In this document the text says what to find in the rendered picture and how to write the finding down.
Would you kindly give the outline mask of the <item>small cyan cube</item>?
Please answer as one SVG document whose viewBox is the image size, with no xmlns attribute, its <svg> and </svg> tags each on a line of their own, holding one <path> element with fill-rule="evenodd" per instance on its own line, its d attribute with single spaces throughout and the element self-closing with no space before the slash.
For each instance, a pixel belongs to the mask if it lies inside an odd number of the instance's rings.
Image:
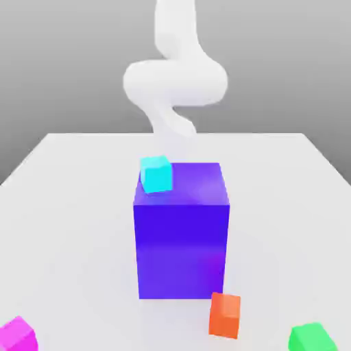
<svg viewBox="0 0 351 351">
<path fill-rule="evenodd" d="M 172 190 L 172 165 L 166 156 L 144 157 L 141 159 L 140 166 L 144 192 L 158 193 Z"/>
</svg>

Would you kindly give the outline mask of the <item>small orange cube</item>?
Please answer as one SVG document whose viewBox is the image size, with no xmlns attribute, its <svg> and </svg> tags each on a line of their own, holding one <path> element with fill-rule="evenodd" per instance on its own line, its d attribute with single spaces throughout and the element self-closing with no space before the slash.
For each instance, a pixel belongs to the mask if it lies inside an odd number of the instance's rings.
<svg viewBox="0 0 351 351">
<path fill-rule="evenodd" d="M 214 292 L 211 299 L 208 333 L 237 339 L 240 316 L 240 296 Z"/>
</svg>

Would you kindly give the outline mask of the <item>small magenta cube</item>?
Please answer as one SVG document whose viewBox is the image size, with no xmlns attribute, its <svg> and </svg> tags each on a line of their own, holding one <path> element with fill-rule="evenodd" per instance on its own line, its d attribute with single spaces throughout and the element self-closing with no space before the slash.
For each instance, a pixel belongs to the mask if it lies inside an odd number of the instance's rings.
<svg viewBox="0 0 351 351">
<path fill-rule="evenodd" d="M 38 351 L 34 329 L 21 316 L 0 327 L 0 351 Z"/>
</svg>

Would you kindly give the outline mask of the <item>small green cube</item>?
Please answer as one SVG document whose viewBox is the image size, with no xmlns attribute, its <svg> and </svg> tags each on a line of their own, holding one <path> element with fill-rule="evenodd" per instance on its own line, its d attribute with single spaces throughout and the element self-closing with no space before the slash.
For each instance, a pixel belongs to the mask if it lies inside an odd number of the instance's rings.
<svg viewBox="0 0 351 351">
<path fill-rule="evenodd" d="M 294 326 L 288 342 L 289 351 L 338 351 L 324 327 L 318 323 Z"/>
</svg>

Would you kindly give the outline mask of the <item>large purple box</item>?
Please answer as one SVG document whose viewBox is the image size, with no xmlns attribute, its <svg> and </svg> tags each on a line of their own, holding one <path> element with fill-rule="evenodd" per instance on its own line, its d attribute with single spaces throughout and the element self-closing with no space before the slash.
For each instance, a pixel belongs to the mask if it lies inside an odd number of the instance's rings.
<svg viewBox="0 0 351 351">
<path fill-rule="evenodd" d="M 209 299 L 223 291 L 230 201 L 217 162 L 174 163 L 173 188 L 136 186 L 133 210 L 141 299 Z"/>
</svg>

